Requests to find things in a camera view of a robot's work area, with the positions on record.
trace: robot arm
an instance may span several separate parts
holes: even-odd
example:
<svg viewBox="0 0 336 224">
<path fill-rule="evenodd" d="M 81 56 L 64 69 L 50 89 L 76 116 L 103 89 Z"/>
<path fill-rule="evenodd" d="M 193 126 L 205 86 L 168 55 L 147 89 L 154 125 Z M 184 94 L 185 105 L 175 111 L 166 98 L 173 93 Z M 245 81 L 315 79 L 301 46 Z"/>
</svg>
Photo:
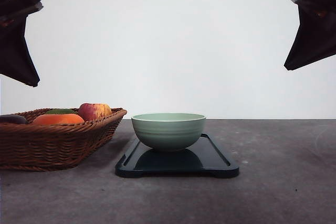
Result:
<svg viewBox="0 0 336 224">
<path fill-rule="evenodd" d="M 26 18 L 41 0 L 0 0 L 0 73 L 36 87 L 39 76 L 25 41 Z"/>
</svg>

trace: wicker basket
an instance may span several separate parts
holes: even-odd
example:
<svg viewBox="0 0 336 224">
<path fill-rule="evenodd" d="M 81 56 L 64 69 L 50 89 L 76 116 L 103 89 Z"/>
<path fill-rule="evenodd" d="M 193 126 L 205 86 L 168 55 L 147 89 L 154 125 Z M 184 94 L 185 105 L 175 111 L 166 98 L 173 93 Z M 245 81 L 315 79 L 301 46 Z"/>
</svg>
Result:
<svg viewBox="0 0 336 224">
<path fill-rule="evenodd" d="M 23 113 L 28 122 L 50 109 Z M 48 171 L 76 167 L 111 140 L 126 110 L 79 124 L 0 124 L 0 169 Z"/>
</svg>

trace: light green bowl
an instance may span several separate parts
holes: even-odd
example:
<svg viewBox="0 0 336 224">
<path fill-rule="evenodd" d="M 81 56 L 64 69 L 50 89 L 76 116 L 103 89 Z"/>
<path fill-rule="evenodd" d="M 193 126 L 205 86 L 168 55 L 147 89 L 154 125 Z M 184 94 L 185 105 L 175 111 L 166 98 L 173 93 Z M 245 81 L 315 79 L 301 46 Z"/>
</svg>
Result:
<svg viewBox="0 0 336 224">
<path fill-rule="evenodd" d="M 178 151 L 194 144 L 201 136 L 205 116 L 186 113 L 156 113 L 132 117 L 138 139 L 159 151 Z"/>
</svg>

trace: tray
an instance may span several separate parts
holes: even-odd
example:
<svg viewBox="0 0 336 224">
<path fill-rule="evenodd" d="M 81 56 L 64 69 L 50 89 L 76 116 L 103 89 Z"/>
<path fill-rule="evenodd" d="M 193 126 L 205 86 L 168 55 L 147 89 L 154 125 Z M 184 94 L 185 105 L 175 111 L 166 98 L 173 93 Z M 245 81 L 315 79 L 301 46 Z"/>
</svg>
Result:
<svg viewBox="0 0 336 224">
<path fill-rule="evenodd" d="M 124 178 L 175 174 L 232 178 L 238 176 L 239 166 L 226 150 L 220 150 L 203 133 L 195 144 L 178 152 L 159 152 L 136 138 L 116 164 L 115 173 Z"/>
</svg>

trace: persimmon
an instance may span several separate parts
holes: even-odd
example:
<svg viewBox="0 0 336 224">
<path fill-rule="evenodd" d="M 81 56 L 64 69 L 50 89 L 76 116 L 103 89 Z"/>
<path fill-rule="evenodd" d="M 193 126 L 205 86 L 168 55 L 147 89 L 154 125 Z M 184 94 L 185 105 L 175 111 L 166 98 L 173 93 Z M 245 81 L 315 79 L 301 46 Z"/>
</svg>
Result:
<svg viewBox="0 0 336 224">
<path fill-rule="evenodd" d="M 84 119 L 76 114 L 44 114 L 36 117 L 32 124 L 51 125 L 51 124 L 73 124 L 83 123 Z"/>
</svg>

